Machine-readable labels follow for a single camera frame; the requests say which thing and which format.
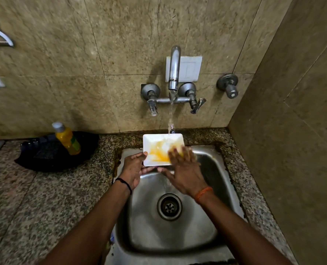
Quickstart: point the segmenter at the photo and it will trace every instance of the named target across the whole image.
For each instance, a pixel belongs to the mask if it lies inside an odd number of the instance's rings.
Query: person
[[[154,169],[143,166],[147,154],[143,152],[125,158],[119,176],[121,180],[113,183],[95,207],[59,241],[40,264],[96,264],[131,190],[138,186],[142,174]],[[182,147],[182,155],[176,148],[168,154],[175,173],[171,174],[163,167],[158,167],[157,170],[181,193],[195,198],[224,236],[239,264],[291,265],[270,242],[214,195],[204,181],[190,148]]]

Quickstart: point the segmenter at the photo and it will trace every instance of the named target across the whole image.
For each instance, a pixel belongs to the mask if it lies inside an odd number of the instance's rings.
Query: drain hole
[[[167,193],[157,202],[157,211],[164,220],[176,220],[182,212],[182,202],[178,196]]]

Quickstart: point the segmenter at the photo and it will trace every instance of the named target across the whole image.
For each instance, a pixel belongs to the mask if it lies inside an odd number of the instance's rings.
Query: orange sauce residue
[[[168,152],[163,149],[163,144],[167,143],[167,141],[158,141],[151,146],[149,155],[151,155],[151,160],[155,162],[169,162],[170,159],[168,157]],[[176,147],[178,152],[181,152],[181,144],[176,141],[170,143],[169,149]]]

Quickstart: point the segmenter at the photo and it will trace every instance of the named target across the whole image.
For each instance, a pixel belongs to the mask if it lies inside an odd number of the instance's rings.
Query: running water
[[[173,101],[176,99],[177,91],[170,90],[170,98],[171,98],[171,109],[170,109],[170,120],[168,121],[168,133],[171,132],[171,129],[174,129],[173,126]]]

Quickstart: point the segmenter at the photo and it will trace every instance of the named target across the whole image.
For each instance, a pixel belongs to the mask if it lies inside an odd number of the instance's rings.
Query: bottle cap
[[[65,126],[60,122],[55,122],[52,124],[52,126],[57,133],[61,133],[65,131]]]

